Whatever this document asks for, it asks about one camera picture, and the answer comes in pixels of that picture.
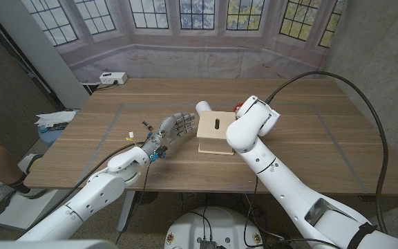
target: white robotic arm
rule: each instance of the white robotic arm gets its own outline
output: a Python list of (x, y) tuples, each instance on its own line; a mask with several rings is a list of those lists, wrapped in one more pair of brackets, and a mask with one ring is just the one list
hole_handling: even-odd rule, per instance
[[(304, 238), (333, 243), (340, 248), (398, 248), (398, 239), (370, 225), (352, 208), (310, 189), (260, 140), (280, 115), (256, 96), (236, 112), (227, 142), (256, 173), (283, 206)], [(332, 248), (309, 241), (312, 248)]]
[(125, 187), (134, 184), (151, 161), (164, 158), (167, 147), (194, 131), (194, 113), (176, 113), (167, 117), (158, 132), (141, 147), (134, 147), (109, 160), (106, 168), (94, 173), (71, 200), (30, 229), (18, 241), (54, 241), (68, 239), (94, 213), (118, 199)]

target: wooden box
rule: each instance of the wooden box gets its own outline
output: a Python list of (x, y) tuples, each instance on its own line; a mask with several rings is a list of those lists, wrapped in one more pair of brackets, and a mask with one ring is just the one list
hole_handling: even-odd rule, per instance
[(199, 152), (233, 155), (233, 149), (228, 145), (225, 134), (228, 126), (235, 120), (234, 112), (202, 111), (197, 133)]

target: table surface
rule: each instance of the table surface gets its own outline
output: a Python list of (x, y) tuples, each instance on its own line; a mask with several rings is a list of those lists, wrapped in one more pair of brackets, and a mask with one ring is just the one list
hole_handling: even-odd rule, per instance
[[(231, 111), (251, 95), (264, 100), (286, 80), (128, 79), (95, 92), (31, 172), (28, 187), (68, 189), (133, 131), (143, 141), (167, 116), (196, 112), (201, 100), (214, 111)], [(305, 184), (325, 194), (372, 194), (382, 161), (377, 130), (332, 80), (298, 80), (271, 103), (281, 114), (263, 142)], [(145, 172), (128, 190), (142, 190)], [(198, 153), (187, 135), (152, 163), (145, 191), (252, 192), (256, 177), (237, 155)], [(266, 193), (259, 183), (258, 192)], [(398, 195), (398, 156), (390, 148), (383, 193)]]

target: electrical outlet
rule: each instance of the electrical outlet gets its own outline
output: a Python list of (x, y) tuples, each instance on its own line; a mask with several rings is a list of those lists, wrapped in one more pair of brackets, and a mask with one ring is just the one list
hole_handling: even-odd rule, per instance
[(99, 79), (101, 80), (101, 84), (113, 84), (115, 80), (117, 80), (118, 84), (125, 84), (125, 81), (127, 81), (128, 77), (125, 72), (123, 73), (107, 72), (107, 73), (102, 73)]

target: red component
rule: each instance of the red component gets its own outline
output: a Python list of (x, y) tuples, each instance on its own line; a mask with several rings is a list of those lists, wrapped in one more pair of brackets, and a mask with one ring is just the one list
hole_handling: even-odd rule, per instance
[(241, 107), (243, 105), (244, 102), (240, 102), (238, 103), (236, 106), (233, 107), (233, 112), (236, 112), (238, 107)]

